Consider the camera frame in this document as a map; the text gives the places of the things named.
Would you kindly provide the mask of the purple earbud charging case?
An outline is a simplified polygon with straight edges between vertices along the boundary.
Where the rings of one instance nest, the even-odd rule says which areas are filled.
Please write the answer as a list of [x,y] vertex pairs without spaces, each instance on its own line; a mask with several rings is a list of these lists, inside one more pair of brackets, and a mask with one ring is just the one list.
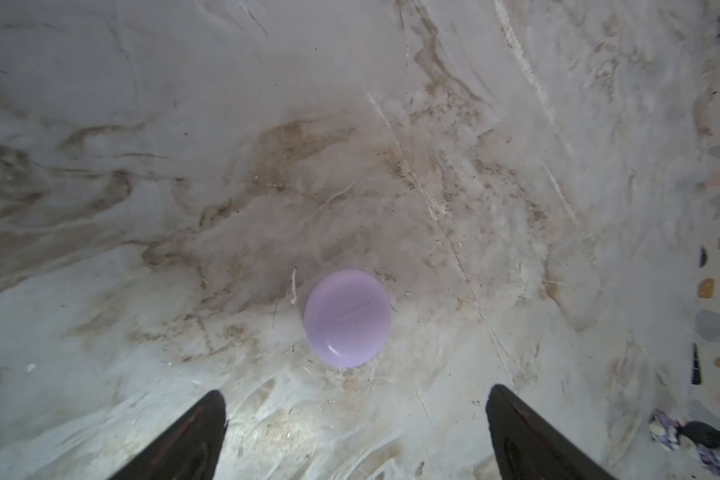
[[304,329],[314,352],[337,368],[374,359],[391,332],[392,305],[384,286],[359,270],[341,270],[311,291]]

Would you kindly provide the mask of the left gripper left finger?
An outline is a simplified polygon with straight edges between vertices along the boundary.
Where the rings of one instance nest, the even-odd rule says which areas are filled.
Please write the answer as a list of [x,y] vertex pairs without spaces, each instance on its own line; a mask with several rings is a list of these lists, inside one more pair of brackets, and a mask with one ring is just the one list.
[[211,480],[226,430],[225,399],[209,391],[111,479]]

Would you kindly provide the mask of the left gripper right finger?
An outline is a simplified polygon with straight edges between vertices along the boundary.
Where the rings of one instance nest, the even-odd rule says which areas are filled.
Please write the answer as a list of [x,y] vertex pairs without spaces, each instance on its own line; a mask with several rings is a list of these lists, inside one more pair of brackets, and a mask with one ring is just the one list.
[[613,480],[613,476],[501,384],[485,412],[503,479]]

